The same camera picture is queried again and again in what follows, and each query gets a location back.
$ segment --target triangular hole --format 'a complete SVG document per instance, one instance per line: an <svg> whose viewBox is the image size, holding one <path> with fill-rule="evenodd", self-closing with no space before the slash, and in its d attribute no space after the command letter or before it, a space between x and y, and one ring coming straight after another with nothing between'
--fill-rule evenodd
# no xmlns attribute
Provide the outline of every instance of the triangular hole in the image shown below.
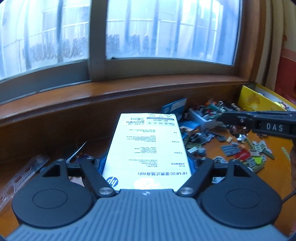
<svg viewBox="0 0 296 241"><path fill-rule="evenodd" d="M43 174L43 177L59 177L60 175L60 165L56 164L53 167L51 167L51 169L46 171L46 173Z"/></svg>
<svg viewBox="0 0 296 241"><path fill-rule="evenodd" d="M239 165L234 165L234 171L233 175L235 177L250 177L249 174L246 173L245 170L243 170Z"/></svg>

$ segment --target person's hand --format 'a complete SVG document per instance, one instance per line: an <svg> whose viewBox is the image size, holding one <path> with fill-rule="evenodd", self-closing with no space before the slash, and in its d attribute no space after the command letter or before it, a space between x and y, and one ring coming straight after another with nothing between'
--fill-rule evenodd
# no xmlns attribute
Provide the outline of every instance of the person's hand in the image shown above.
<svg viewBox="0 0 296 241"><path fill-rule="evenodd" d="M292 191L296 190L296 140L293 141L293 147L290 151L291 159L291 177L292 177Z"/></svg>

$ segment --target wooden ledge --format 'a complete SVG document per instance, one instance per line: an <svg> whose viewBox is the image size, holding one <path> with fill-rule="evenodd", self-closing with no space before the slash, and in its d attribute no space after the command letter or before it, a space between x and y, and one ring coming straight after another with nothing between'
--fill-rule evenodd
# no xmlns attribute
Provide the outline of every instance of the wooden ledge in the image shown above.
<svg viewBox="0 0 296 241"><path fill-rule="evenodd" d="M244 84L245 79L221 74L168 74L84 83L40 92L0 105L0 125L42 112L67 108L85 101L100 101L151 91L177 88Z"/></svg>

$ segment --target ribbed surface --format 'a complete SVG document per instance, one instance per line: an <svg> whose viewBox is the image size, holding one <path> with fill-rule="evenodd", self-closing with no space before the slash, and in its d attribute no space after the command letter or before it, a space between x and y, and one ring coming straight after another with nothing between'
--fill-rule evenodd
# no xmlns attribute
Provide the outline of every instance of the ribbed surface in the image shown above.
<svg viewBox="0 0 296 241"><path fill-rule="evenodd" d="M8 241L253 241L286 238L273 226L238 230L207 217L192 198L172 190L121 190L101 198L90 213L64 228L39 230L21 226Z"/></svg>

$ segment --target screw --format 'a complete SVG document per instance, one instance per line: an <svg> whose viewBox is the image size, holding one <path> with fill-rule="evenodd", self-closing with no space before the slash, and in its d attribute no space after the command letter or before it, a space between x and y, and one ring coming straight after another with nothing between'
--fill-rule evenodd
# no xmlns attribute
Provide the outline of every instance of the screw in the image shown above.
<svg viewBox="0 0 296 241"><path fill-rule="evenodd" d="M180 189L180 193L183 195L190 195L193 193L193 189L190 187L183 187Z"/></svg>
<svg viewBox="0 0 296 241"><path fill-rule="evenodd" d="M99 190L99 193L101 195L110 195L112 192L113 192L113 189L109 187L100 188Z"/></svg>

